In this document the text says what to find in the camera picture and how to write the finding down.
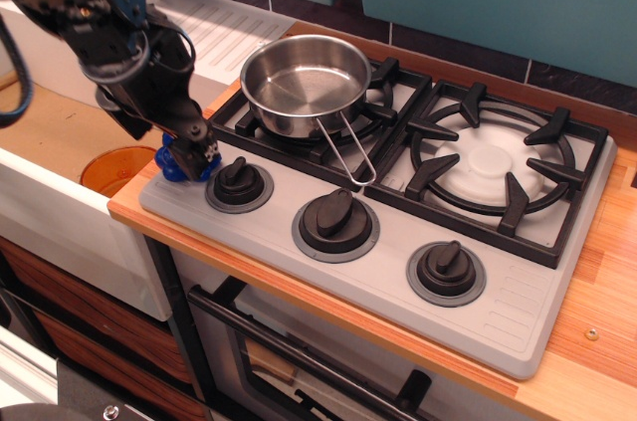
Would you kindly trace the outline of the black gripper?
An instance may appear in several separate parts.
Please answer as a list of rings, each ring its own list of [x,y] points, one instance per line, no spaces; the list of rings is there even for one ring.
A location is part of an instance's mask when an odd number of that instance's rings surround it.
[[[218,141],[190,96],[196,53],[174,25],[152,25],[134,36],[133,54],[116,63],[81,63],[97,85],[97,103],[128,135],[141,140],[153,127],[173,139],[168,152],[185,176],[206,180],[220,163]]]

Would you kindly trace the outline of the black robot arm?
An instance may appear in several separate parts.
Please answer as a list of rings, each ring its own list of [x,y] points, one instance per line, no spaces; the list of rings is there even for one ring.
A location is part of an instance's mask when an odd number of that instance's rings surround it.
[[[171,181],[207,180],[221,155],[211,123],[189,94],[196,51],[188,35],[147,0],[10,0],[64,41],[96,100],[135,139],[151,128],[169,138]]]

